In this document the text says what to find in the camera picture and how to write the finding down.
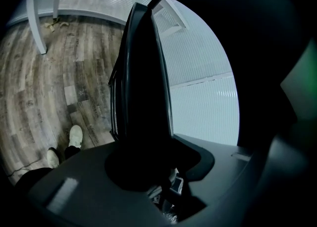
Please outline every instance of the wooden floor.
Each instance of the wooden floor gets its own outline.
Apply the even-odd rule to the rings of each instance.
[[[41,18],[51,22],[52,18]],[[82,149],[113,141],[109,134],[108,79],[123,26],[62,16],[55,31],[42,27],[48,47],[39,54],[28,22],[8,29],[0,43],[0,153],[12,183],[47,167],[46,152],[63,152],[72,125],[80,125]]]

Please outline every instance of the floor plank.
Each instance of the floor plank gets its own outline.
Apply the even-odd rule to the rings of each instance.
[[[28,22],[8,29],[0,42],[0,153],[12,183],[47,167],[49,147],[61,153],[75,124],[83,149],[113,141],[108,80],[123,27],[101,19],[61,16],[55,31],[44,27],[48,52],[40,55]]]

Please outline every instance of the foot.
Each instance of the foot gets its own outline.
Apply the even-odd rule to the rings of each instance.
[[[59,166],[59,159],[56,154],[56,149],[49,148],[47,152],[47,160],[50,168],[56,168],[57,166]]]
[[[74,146],[76,148],[81,148],[81,143],[83,141],[83,131],[80,126],[74,125],[69,133],[69,145]]]

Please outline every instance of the leg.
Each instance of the leg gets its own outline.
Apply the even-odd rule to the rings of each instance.
[[[75,154],[77,154],[78,152],[80,152],[79,148],[76,148],[74,146],[69,146],[65,149],[65,159],[69,159],[70,157],[74,156]]]
[[[15,188],[22,194],[27,194],[42,177],[48,174],[52,168],[40,168],[25,173],[16,183]]]
[[[42,177],[48,174],[53,168],[59,165],[57,151],[54,148],[49,148],[47,152],[47,160],[50,168],[40,168],[31,170],[25,173],[20,180],[16,183],[15,188],[22,194],[27,194],[32,186],[35,185]]]

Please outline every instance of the white sneaker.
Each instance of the white sneaker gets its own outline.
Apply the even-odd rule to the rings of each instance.
[[[50,168],[56,168],[57,166],[59,166],[59,159],[56,154],[56,149],[49,148],[46,158],[48,160],[48,164]]]
[[[76,148],[81,148],[81,143],[83,141],[83,131],[80,126],[74,125],[69,133],[69,145],[74,146]]]

